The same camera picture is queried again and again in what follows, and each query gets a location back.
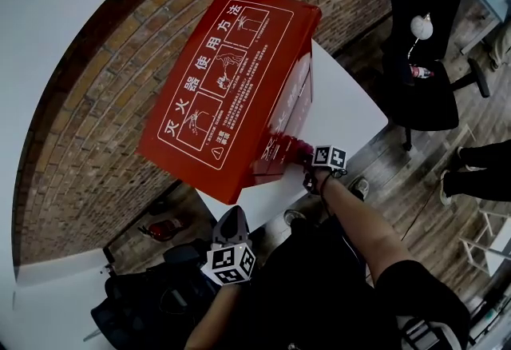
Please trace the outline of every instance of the white lamp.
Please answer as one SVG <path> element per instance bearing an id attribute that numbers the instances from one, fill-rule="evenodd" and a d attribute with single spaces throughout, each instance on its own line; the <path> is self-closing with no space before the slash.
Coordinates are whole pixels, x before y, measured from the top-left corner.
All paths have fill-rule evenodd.
<path id="1" fill-rule="evenodd" d="M 433 34 L 433 23 L 431 23 L 430 14 L 428 13 L 424 18 L 422 16 L 415 16 L 412 22 L 410 22 L 410 30 L 417 39 L 415 39 L 414 45 L 410 49 L 410 52 L 408 52 L 408 58 L 410 58 L 412 50 L 419 40 L 431 38 Z"/>

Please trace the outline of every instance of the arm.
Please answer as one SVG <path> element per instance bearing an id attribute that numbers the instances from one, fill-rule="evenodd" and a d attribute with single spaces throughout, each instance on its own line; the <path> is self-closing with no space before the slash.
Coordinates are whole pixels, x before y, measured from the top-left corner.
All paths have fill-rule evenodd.
<path id="1" fill-rule="evenodd" d="M 318 179 L 317 190 L 321 189 L 327 175 L 327 171 L 315 172 Z M 351 242 L 364 256 L 374 283 L 392 264 L 413 260 L 392 226 L 340 182 L 334 178 L 328 178 L 323 187 L 323 197 L 339 219 Z"/>
<path id="2" fill-rule="evenodd" d="M 238 284 L 228 284 L 220 289 L 208 312 L 193 329 L 184 350 L 206 350 L 218 343 L 228 326 L 240 292 L 241 286 Z"/>

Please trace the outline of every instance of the chair armrest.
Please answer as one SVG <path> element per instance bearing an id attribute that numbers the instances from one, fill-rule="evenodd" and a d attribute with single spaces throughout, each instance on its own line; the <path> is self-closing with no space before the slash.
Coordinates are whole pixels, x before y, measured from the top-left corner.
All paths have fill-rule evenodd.
<path id="1" fill-rule="evenodd" d="M 479 91 L 481 92 L 481 96 L 484 98 L 489 97 L 489 87 L 488 82 L 486 81 L 486 76 L 483 73 L 479 64 L 472 58 L 468 60 L 470 65 L 470 70 L 473 75 L 474 81 L 477 83 L 477 87 L 479 87 Z"/>

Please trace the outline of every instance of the cable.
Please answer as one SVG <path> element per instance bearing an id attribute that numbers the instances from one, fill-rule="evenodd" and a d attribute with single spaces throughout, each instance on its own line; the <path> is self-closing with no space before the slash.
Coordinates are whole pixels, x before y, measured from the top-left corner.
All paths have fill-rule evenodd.
<path id="1" fill-rule="evenodd" d="M 401 238 L 401 242 L 403 242 L 403 240 L 406 238 L 406 235 L 408 235 L 408 232 L 412 229 L 412 226 L 414 226 L 415 222 L 417 221 L 417 219 L 420 217 L 422 211 L 424 211 L 424 208 L 428 205 L 428 203 L 430 202 L 430 199 L 431 197 L 434 195 L 434 193 L 437 191 L 437 188 L 438 188 L 438 185 L 440 184 L 440 182 L 438 182 L 434 189 L 433 189 L 433 192 L 428 196 L 428 199 L 426 200 L 426 202 L 424 203 L 424 205 L 419 209 L 419 211 L 417 212 L 417 215 L 415 215 L 415 218 L 414 220 L 412 221 L 412 223 L 410 224 L 410 226 L 408 227 L 408 229 L 406 230 L 405 234 L 402 236 Z"/>
<path id="2" fill-rule="evenodd" d="M 327 183 L 328 181 L 328 178 L 332 177 L 332 178 L 335 178 L 335 179 L 339 179 L 340 177 L 343 177 L 345 176 L 346 174 L 348 174 L 348 172 L 345 170 L 345 169 L 334 169 L 333 171 L 331 171 L 326 177 L 325 179 L 323 180 L 323 183 L 321 184 L 321 187 L 319 187 L 319 195 L 321 196 L 321 202 L 323 203 L 323 206 L 325 207 L 325 210 L 327 211 L 327 215 L 329 217 L 332 216 L 332 214 L 330 213 L 330 211 L 328 210 L 328 204 L 327 204 L 327 200 L 325 200 L 325 197 L 323 195 L 323 190 L 325 189 L 325 184 Z M 351 247 L 350 244 L 348 244 L 348 242 L 346 241 L 346 239 L 344 237 L 342 237 L 344 243 L 346 244 L 346 246 L 350 249 L 350 251 L 353 253 L 353 256 L 355 257 L 355 259 L 357 260 L 357 262 L 360 264 L 360 259 L 358 258 L 357 254 L 355 253 L 355 251 L 353 250 L 353 248 Z"/>

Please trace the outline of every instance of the fire extinguisher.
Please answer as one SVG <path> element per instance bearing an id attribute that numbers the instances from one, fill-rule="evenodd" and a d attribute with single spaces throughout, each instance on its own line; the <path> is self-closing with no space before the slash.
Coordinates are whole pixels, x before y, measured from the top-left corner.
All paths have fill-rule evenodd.
<path id="1" fill-rule="evenodd" d="M 151 224 L 149 228 L 141 226 L 138 228 L 145 236 L 151 237 L 158 242 L 168 241 L 174 236 L 185 229 L 185 224 L 178 219 L 166 219 L 164 221 L 155 222 Z"/>

